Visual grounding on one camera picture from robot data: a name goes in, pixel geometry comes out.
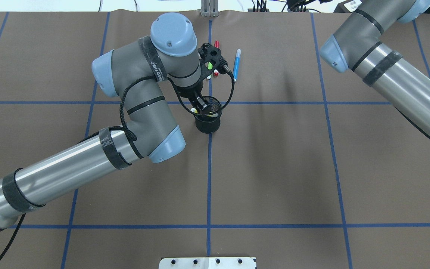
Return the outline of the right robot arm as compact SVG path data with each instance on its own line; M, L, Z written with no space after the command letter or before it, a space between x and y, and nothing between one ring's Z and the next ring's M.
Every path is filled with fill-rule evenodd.
M320 49L337 72L353 71L430 139L430 79L380 40L396 23L408 23L430 0L363 0Z

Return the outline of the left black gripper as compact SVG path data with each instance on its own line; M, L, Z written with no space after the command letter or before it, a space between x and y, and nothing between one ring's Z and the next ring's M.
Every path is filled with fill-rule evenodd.
M212 98L201 95L204 77L201 73L191 75L174 75L174 91L179 102L183 103L183 98L189 103L194 103L197 112L212 112Z

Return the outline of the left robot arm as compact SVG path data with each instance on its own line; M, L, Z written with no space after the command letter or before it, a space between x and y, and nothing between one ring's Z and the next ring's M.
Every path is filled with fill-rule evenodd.
M208 111L202 95L208 57L197 47L192 22L165 13L150 34L92 62L94 78L109 97L120 97L121 126L94 136L0 179L0 232L24 213L148 157L160 163L184 150L186 142L159 82L170 81L198 112Z

